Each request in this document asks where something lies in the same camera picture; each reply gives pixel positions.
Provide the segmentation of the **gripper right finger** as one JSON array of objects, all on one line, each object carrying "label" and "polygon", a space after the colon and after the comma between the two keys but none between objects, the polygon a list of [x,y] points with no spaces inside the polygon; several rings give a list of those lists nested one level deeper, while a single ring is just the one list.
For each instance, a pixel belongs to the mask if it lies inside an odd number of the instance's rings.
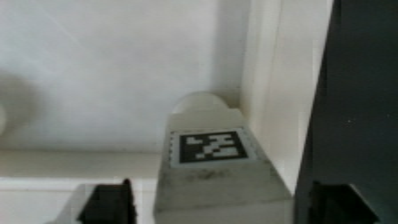
[{"label": "gripper right finger", "polygon": [[377,224],[379,215],[350,184],[313,183],[309,224]]}]

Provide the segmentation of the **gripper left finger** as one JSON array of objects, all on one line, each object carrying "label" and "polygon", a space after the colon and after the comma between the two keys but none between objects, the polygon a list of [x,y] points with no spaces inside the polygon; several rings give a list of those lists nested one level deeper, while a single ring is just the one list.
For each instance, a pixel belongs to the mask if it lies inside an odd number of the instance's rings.
[{"label": "gripper left finger", "polygon": [[61,224],[137,224],[132,182],[82,184],[61,212]]}]

